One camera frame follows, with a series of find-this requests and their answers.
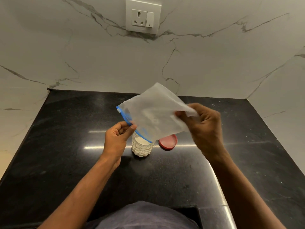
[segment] person's right hand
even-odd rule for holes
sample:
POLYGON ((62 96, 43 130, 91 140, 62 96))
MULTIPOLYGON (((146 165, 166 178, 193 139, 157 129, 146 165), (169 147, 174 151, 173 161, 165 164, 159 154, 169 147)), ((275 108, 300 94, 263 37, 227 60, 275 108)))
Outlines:
POLYGON ((188 126, 195 144, 208 160, 219 158, 225 151, 220 113, 199 103, 188 106, 197 111, 200 123, 192 117, 187 117, 185 111, 177 111, 176 116, 188 126))

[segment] plastic jar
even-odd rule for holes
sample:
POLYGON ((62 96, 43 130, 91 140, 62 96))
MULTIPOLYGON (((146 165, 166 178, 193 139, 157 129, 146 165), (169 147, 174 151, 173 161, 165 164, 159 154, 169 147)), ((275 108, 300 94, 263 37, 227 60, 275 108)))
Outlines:
POLYGON ((141 157, 146 157, 150 154, 153 149, 155 142, 148 142, 144 138, 140 137, 136 132, 132 134, 132 151, 135 155, 141 157))

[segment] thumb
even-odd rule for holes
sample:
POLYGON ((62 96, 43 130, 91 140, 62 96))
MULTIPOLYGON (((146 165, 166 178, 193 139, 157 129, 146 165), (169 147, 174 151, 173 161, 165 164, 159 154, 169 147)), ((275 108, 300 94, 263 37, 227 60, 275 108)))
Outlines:
POLYGON ((175 115, 182 120, 188 126, 188 128, 191 128, 196 124, 195 120, 186 116, 185 111, 176 111, 175 115))
POLYGON ((132 125, 130 126, 126 132, 124 132, 122 135, 120 135, 120 137, 123 138, 124 141, 127 141, 127 139, 134 133, 134 131, 136 130, 137 126, 136 125, 132 125))

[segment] gray shirt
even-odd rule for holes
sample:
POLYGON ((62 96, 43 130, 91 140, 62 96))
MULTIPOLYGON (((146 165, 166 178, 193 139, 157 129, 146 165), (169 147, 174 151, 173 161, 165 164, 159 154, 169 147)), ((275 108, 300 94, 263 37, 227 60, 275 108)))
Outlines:
POLYGON ((152 203, 129 204, 110 216, 89 223, 87 229, 198 229, 197 224, 181 213, 152 203))

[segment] ziplock bag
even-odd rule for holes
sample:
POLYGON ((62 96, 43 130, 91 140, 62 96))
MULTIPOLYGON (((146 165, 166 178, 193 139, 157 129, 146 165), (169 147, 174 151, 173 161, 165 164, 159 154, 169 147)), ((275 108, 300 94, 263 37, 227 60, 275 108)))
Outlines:
POLYGON ((174 115, 175 111, 185 111, 188 117, 199 117, 194 109, 159 83, 124 101, 116 109, 129 125, 137 125, 136 133, 140 137, 151 143, 188 130, 186 124, 174 115))

